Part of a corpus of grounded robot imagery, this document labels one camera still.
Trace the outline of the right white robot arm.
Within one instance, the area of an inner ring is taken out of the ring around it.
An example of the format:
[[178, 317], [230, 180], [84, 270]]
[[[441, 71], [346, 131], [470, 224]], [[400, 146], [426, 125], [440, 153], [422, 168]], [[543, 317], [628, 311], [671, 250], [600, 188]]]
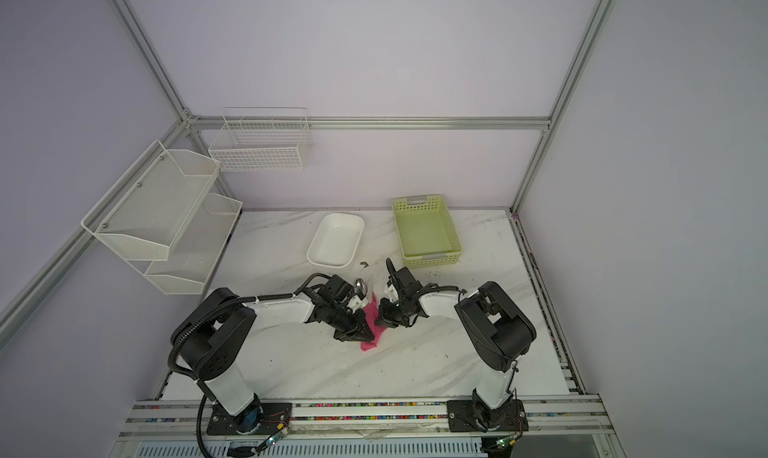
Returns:
[[480, 375], [469, 400], [451, 400], [453, 431], [490, 432], [528, 429], [522, 402], [512, 386], [519, 358], [537, 338], [531, 320], [494, 281], [472, 292], [456, 285], [423, 284], [412, 272], [386, 262], [386, 294], [375, 324], [410, 328], [420, 318], [441, 317], [461, 323], [480, 358]]

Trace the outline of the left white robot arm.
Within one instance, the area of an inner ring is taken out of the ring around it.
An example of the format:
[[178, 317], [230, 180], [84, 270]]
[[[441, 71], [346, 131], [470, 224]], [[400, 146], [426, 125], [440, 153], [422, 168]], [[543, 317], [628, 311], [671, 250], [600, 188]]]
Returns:
[[367, 295], [363, 279], [350, 283], [325, 273], [311, 274], [288, 293], [240, 296], [217, 288], [172, 333], [168, 369], [195, 382], [214, 405], [212, 417], [237, 434], [282, 424], [282, 418], [267, 416], [236, 364], [244, 343], [257, 330], [312, 323], [330, 326], [340, 342], [371, 342], [374, 333], [364, 312]]

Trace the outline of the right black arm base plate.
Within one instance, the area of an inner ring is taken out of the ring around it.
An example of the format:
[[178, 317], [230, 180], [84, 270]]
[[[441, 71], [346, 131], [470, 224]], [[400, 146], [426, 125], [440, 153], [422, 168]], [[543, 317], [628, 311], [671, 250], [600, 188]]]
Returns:
[[527, 412], [521, 400], [508, 398], [491, 409], [481, 399], [449, 400], [446, 403], [451, 432], [527, 432]]

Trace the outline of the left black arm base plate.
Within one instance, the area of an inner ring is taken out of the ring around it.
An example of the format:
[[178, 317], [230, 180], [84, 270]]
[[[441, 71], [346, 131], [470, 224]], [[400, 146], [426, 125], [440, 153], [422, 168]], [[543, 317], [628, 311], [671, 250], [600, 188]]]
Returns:
[[261, 402], [251, 404], [238, 415], [230, 415], [220, 404], [215, 404], [206, 428], [209, 436], [270, 436], [287, 428], [293, 411], [289, 402]]

